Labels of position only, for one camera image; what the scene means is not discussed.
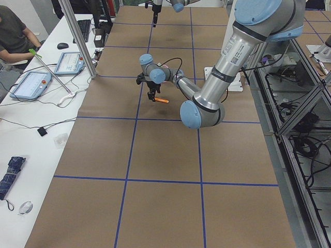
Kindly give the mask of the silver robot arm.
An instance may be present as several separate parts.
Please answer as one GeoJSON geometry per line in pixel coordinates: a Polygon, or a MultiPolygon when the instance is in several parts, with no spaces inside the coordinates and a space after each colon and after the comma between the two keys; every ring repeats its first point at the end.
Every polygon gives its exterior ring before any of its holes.
{"type": "Polygon", "coordinates": [[[157,65],[150,54],[140,57],[142,73],[136,82],[148,85],[147,95],[152,101],[160,92],[161,83],[172,82],[187,98],[180,107],[182,123],[191,129],[215,126],[224,118],[220,99],[253,49],[265,41],[285,41],[300,36],[305,5],[305,1],[237,1],[233,34],[202,88],[192,83],[180,69],[157,65]]]}
{"type": "MultiPolygon", "coordinates": [[[[219,1],[217,4],[216,1],[187,1],[187,0],[170,0],[167,1],[171,7],[173,7],[175,12],[181,12],[186,6],[194,7],[223,7],[227,8],[232,5],[233,1],[219,1]]],[[[145,1],[144,7],[147,9],[149,6],[152,7],[153,11],[153,27],[156,27],[158,22],[158,14],[161,13],[163,7],[163,0],[154,0],[154,1],[145,1]]]]}

